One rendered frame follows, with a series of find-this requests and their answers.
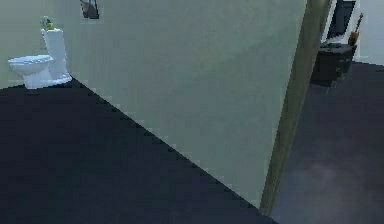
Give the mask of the black chest of drawers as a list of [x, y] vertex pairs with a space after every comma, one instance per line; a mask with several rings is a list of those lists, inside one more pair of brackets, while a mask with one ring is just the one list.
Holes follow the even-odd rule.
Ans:
[[331, 87], [351, 66], [356, 45], [324, 43], [320, 45], [310, 83]]

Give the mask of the white toilet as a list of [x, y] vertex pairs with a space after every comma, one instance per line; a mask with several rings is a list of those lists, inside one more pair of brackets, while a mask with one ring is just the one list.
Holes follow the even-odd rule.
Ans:
[[27, 89], [39, 89], [72, 80], [67, 70], [64, 32], [61, 29], [41, 30], [47, 54], [22, 56], [8, 60], [10, 68], [23, 78]]

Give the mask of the small yellow green bottle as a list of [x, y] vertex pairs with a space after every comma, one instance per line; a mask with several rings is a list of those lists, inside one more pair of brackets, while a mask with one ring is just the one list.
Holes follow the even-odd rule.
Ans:
[[48, 16], [43, 16], [41, 19], [41, 28], [44, 30], [54, 30], [53, 23]]

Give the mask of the brown vase with stems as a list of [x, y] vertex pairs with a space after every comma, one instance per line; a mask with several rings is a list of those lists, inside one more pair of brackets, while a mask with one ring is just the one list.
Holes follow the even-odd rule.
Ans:
[[364, 15], [360, 14], [359, 19], [356, 24], [356, 28], [350, 32], [349, 39], [348, 39], [348, 45], [354, 46], [357, 43], [358, 37], [359, 37], [359, 28], [362, 22]]

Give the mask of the dark framed wall picture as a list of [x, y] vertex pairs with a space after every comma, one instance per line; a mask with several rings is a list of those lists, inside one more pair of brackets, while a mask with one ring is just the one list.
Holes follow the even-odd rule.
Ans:
[[81, 10], [84, 18], [98, 19], [99, 12], [96, 0], [80, 0]]

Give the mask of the black framed wall mirror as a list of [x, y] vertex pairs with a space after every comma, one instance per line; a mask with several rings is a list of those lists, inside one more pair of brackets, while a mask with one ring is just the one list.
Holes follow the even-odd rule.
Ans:
[[345, 34], [356, 0], [337, 0], [326, 39], [339, 37]]

